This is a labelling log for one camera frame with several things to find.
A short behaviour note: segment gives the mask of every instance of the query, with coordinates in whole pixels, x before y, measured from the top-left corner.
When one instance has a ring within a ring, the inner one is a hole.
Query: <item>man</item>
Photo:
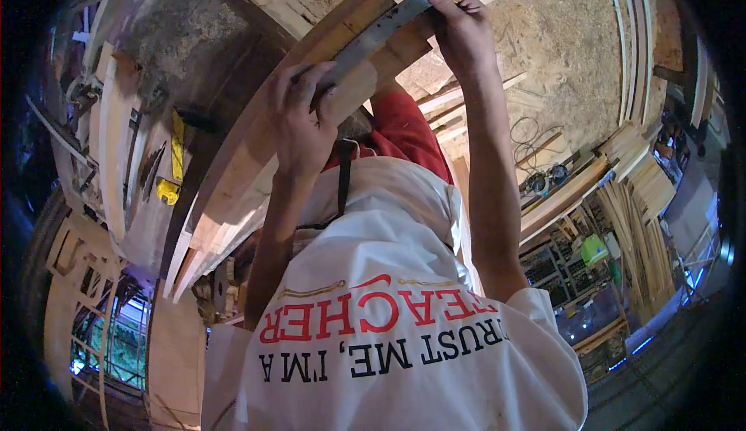
[[[309,107],[333,64],[288,69],[272,81],[279,169],[248,279],[253,333],[226,341],[213,328],[210,354],[227,359],[220,374],[237,392],[205,406],[209,429],[582,426],[580,363],[548,293],[518,263],[518,188],[485,8],[429,1],[464,92],[473,263],[486,297],[459,281],[460,194],[414,101],[385,87],[372,100],[374,133],[331,155],[333,90]],[[208,382],[220,375],[210,361]]]

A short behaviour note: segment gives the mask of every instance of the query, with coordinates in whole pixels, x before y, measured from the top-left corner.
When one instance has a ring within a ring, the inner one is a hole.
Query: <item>metal ruler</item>
[[[357,35],[334,57],[337,65],[322,78],[316,89],[312,106],[315,107],[318,98],[326,90],[342,80],[370,53],[386,43],[386,40],[394,35],[399,28],[411,22],[430,7],[431,5],[427,0],[404,0]]]

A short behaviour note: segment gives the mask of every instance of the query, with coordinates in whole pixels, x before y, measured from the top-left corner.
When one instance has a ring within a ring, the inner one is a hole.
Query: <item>black strap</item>
[[[323,224],[308,224],[300,225],[297,229],[315,229],[317,231],[323,231],[329,226],[335,219],[342,217],[345,214],[345,207],[347,206],[347,197],[350,193],[350,169],[352,166],[352,151],[355,148],[353,142],[346,140],[337,140],[334,143],[333,151],[337,153],[340,158],[340,183],[337,186],[336,195],[336,215],[324,222]]]

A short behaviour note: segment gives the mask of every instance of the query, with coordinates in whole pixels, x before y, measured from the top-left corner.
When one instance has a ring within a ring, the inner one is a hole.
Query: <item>right hand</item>
[[[435,35],[445,63],[462,86],[499,76],[486,8],[479,0],[428,0],[441,19]]]

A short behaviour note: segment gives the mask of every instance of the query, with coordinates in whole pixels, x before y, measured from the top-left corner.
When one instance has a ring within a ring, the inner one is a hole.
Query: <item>hand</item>
[[[315,180],[329,159],[336,124],[329,118],[331,87],[315,112],[310,104],[316,85],[336,63],[301,64],[277,73],[270,81],[270,124],[277,147],[278,172],[288,178]]]
[[[462,86],[497,75],[492,26],[479,0],[428,0],[438,11],[435,35],[445,63]]]

